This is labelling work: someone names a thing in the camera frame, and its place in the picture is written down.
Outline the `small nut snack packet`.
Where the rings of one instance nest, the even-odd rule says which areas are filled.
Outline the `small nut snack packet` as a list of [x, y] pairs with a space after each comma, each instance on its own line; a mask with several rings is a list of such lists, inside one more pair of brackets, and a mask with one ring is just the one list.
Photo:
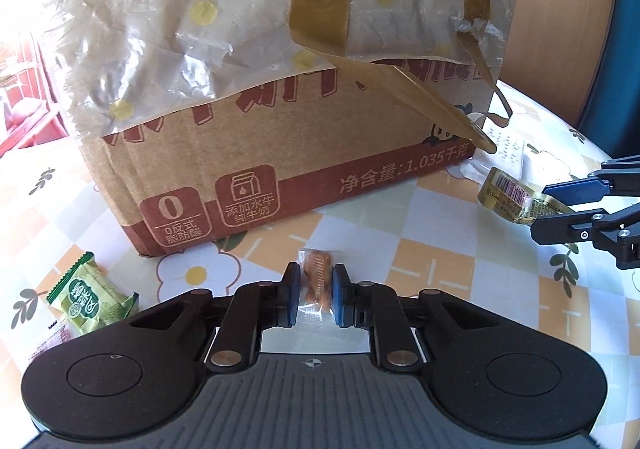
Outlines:
[[334, 268], [341, 256], [337, 251], [304, 247], [297, 254], [300, 291], [296, 325], [312, 333], [338, 327], [335, 304]]

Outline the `gold red snack packet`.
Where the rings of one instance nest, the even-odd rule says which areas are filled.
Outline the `gold red snack packet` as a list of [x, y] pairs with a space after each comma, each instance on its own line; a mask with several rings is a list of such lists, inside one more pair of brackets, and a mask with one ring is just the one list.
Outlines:
[[499, 217], [526, 226], [539, 217], [573, 213], [556, 198], [535, 191], [497, 167], [488, 172], [477, 200]]

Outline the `red brown jelly packet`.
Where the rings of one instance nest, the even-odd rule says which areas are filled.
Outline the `red brown jelly packet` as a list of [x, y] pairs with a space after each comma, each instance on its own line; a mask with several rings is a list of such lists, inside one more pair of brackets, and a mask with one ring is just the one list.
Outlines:
[[44, 336], [35, 348], [29, 360], [32, 361], [48, 351], [49, 349], [60, 346], [75, 337], [75, 328], [73, 325], [69, 325], [68, 321], [64, 318], [56, 320], [53, 325], [48, 328], [48, 333]]

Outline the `floral checkered tablecloth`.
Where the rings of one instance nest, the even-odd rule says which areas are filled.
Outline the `floral checkered tablecloth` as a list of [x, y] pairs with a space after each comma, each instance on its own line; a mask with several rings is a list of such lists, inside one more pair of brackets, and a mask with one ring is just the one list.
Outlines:
[[[608, 161], [518, 97], [514, 146], [480, 182], [465, 160], [177, 253], [144, 256], [82, 156], [58, 140], [1, 163], [1, 443], [6, 448], [634, 448], [639, 267], [590, 242], [539, 245], [477, 200], [493, 167], [537, 192]], [[215, 297], [278, 282], [300, 249], [337, 251], [354, 283], [399, 297], [418, 371], [383, 371], [369, 334], [262, 332], [254, 365], [207, 370]], [[86, 252], [124, 320], [30, 361], [66, 317], [47, 303]]]

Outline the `small green snack packet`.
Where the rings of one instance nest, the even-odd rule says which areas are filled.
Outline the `small green snack packet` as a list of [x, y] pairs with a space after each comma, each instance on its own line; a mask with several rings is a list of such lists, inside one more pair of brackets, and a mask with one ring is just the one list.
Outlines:
[[80, 334], [88, 334], [132, 315], [139, 294], [119, 291], [102, 273], [94, 254], [86, 252], [53, 285], [46, 299]]

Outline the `wooden board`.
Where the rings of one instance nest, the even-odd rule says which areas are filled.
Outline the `wooden board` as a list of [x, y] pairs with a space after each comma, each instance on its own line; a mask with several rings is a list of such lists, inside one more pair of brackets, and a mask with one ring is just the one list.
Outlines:
[[600, 65], [615, 0], [516, 0], [504, 83], [575, 125]]

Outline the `lined cardboard box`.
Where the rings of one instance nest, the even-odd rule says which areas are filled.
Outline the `lined cardboard box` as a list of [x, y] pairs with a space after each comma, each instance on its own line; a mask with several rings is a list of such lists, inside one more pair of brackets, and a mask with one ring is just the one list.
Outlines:
[[46, 0], [70, 135], [177, 253], [494, 152], [515, 0]]

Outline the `printed room backdrop cloth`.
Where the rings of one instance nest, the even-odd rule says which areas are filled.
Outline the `printed room backdrop cloth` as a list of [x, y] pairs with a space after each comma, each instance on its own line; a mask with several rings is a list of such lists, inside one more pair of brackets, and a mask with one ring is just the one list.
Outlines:
[[35, 36], [36, 0], [1, 0], [1, 152], [67, 136]]

